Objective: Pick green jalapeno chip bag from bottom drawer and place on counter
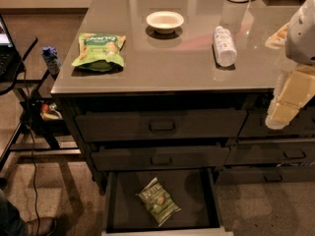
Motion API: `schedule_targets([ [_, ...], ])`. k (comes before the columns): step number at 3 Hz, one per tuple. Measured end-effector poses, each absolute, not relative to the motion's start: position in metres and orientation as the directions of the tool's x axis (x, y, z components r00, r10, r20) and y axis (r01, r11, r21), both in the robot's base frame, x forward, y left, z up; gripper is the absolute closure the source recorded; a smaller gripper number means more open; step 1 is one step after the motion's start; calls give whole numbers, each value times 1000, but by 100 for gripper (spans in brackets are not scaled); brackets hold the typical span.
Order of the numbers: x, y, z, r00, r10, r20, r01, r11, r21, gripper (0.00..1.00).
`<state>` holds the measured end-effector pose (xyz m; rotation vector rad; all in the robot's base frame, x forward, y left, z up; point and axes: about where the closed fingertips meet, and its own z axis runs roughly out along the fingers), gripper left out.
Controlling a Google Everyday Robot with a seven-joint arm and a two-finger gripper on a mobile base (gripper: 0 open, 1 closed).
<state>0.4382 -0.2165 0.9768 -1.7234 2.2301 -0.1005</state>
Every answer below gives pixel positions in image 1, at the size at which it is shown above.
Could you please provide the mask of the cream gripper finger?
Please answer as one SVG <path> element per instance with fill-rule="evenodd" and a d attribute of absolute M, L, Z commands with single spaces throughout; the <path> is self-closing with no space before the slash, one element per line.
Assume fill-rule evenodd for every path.
<path fill-rule="evenodd" d="M 315 95 L 315 68 L 298 66 L 285 81 L 279 101 L 281 104 L 302 108 Z"/>
<path fill-rule="evenodd" d="M 292 106 L 272 102 L 267 112 L 265 124 L 269 129 L 281 130 L 289 125 L 298 112 L 299 110 Z"/>

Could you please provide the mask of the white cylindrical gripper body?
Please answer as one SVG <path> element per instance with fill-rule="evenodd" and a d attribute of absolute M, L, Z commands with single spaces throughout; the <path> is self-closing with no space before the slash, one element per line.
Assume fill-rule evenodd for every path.
<path fill-rule="evenodd" d="M 270 102 L 270 105 L 272 102 L 278 102 L 280 103 L 279 101 L 279 96 L 281 95 L 281 92 L 284 88 L 284 84 L 285 84 L 285 81 L 286 79 L 288 78 L 289 74 L 294 71 L 296 69 L 293 69 L 291 71 L 287 71 L 287 70 L 282 70 L 277 78 L 277 81 L 276 81 L 276 85 L 275 85 L 275 88 L 274 88 L 274 98 L 271 100 Z"/>

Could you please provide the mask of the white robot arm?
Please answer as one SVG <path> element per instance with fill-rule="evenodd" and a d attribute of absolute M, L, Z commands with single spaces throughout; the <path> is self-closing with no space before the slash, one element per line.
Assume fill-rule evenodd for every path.
<path fill-rule="evenodd" d="M 283 47 L 285 56 L 296 63 L 291 71 L 280 72 L 265 119 L 269 129 L 281 130 L 315 96 L 315 0 L 305 0 L 265 46 Z"/>

